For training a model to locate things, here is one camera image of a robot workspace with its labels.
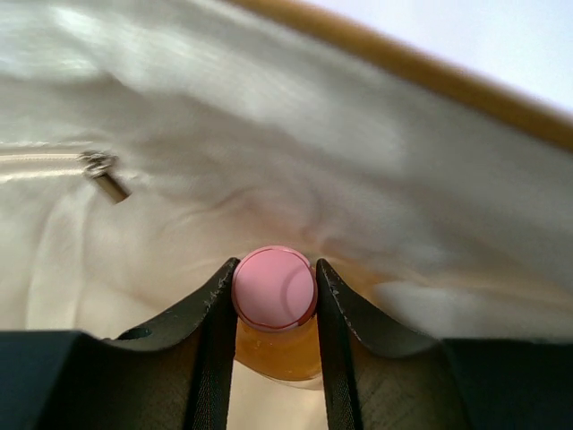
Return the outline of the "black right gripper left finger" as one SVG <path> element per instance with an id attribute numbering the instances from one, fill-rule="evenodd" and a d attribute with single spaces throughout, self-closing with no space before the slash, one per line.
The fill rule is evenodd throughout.
<path id="1" fill-rule="evenodd" d="M 231 258 L 167 310 L 106 339 L 118 369 L 107 395 L 105 429 L 224 429 L 230 401 L 237 315 Z"/>

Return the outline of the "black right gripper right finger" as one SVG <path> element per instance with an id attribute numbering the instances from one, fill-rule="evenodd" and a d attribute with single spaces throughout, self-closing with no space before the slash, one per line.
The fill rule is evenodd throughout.
<path id="1" fill-rule="evenodd" d="M 322 381 L 330 429 L 441 429 L 443 358 L 316 265 Z"/>

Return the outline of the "pink capped orange bottle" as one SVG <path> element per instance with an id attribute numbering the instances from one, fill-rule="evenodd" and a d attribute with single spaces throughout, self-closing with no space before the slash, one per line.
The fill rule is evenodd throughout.
<path id="1" fill-rule="evenodd" d="M 318 287 L 303 254 L 281 245 L 252 251 L 237 265 L 231 293 L 239 363 L 286 383 L 320 378 Z"/>

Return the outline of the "tan canvas bag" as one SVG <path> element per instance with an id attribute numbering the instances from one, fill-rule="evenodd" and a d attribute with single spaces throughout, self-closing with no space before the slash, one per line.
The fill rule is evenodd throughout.
<path id="1" fill-rule="evenodd" d="M 434 342 L 441 429 L 571 428 L 570 113 L 299 1 L 2 2 L 2 428 L 105 429 L 104 341 L 271 245 Z M 224 429 L 330 429 L 322 368 L 234 355 Z"/>

